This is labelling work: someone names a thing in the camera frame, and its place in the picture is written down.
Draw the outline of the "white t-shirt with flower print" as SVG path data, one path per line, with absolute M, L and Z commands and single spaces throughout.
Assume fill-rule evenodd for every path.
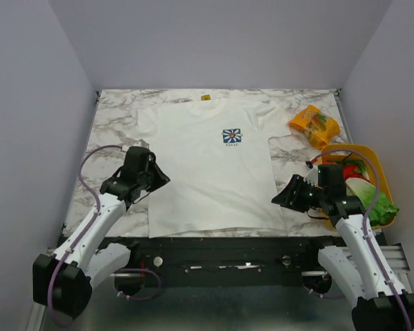
M 277 103 L 213 99 L 139 110 L 130 132 L 170 182 L 148 200 L 150 237 L 252 228 L 284 231 L 269 141 L 287 137 Z

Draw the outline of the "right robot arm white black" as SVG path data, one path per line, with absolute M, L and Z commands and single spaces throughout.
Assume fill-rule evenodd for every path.
M 293 175 L 272 202 L 298 212 L 320 209 L 342 236 L 350 258 L 334 245 L 304 252 L 311 270 L 329 272 L 349 301 L 356 330 L 413 330 L 414 293 L 408 292 L 382 252 L 363 203 L 346 193 L 342 166 L 323 164 Z

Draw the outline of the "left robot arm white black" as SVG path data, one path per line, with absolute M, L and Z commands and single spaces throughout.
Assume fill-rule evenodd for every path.
M 129 208 L 170 182 L 148 148 L 118 146 L 123 165 L 90 193 L 93 207 L 77 229 L 51 254 L 40 254 L 32 264 L 32 295 L 47 307 L 52 320 L 60 313 L 76 319 L 89 303 L 92 291 L 118 269 L 134 271 L 139 255 L 119 243 L 98 247 L 111 227 Z

